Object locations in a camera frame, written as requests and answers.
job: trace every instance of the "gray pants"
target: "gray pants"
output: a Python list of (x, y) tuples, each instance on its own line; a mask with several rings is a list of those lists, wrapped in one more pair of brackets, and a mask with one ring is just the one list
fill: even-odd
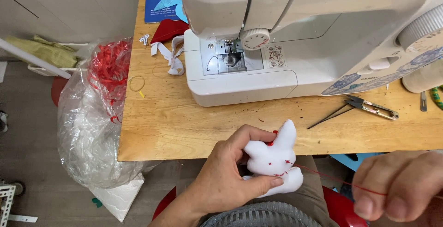
[[(180, 161), (180, 175), (177, 181), (177, 195), (183, 192), (197, 177), (202, 169), (206, 159), (182, 160)], [(317, 171), (314, 159), (311, 155), (297, 156), (296, 164), (306, 166)], [(320, 175), (301, 169), (303, 173), (303, 184), (295, 192), (285, 194), (275, 194), (259, 199), (253, 199), (248, 203), (259, 203), (266, 201), (278, 201), (288, 203), (303, 213), (313, 218), (323, 227), (338, 227), (332, 219), (329, 218), (328, 208), (323, 195)]]

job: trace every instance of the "green cord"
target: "green cord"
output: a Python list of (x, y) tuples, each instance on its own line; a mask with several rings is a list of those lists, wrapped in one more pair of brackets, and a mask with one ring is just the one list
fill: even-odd
[(443, 102), (440, 99), (438, 88), (439, 87), (432, 88), (431, 95), (432, 95), (432, 99), (435, 101), (435, 104), (437, 104), (437, 106), (443, 110)]

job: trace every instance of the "hand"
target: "hand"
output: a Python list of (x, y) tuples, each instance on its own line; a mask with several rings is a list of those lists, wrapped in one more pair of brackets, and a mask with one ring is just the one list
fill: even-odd
[[(396, 151), (366, 158), (355, 173), (354, 211), (370, 221), (383, 213), (396, 222), (416, 220), (443, 189), (443, 155), (429, 151)], [(440, 210), (443, 212), (443, 200)]]
[(195, 181), (184, 192), (202, 215), (240, 207), (283, 184), (274, 176), (243, 180), (237, 162), (249, 140), (273, 141), (276, 134), (249, 125), (241, 126), (228, 140), (215, 145)]

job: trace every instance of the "fingernail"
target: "fingernail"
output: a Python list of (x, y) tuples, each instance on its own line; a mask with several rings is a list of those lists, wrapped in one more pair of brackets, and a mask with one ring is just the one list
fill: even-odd
[(283, 185), (283, 179), (275, 178), (275, 179), (271, 180), (271, 187), (272, 188), (280, 186), (280, 185)]
[(354, 204), (354, 212), (363, 219), (370, 219), (374, 211), (374, 202), (366, 195), (362, 195)]
[(406, 202), (401, 197), (394, 197), (386, 207), (386, 216), (394, 222), (404, 222), (406, 215)]

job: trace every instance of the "clear plastic bag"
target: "clear plastic bag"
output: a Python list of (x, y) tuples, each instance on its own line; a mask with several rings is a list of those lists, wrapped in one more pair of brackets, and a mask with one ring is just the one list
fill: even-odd
[(81, 185), (115, 188), (160, 162), (117, 161), (132, 38), (97, 43), (79, 51), (92, 54), (60, 94), (58, 153)]

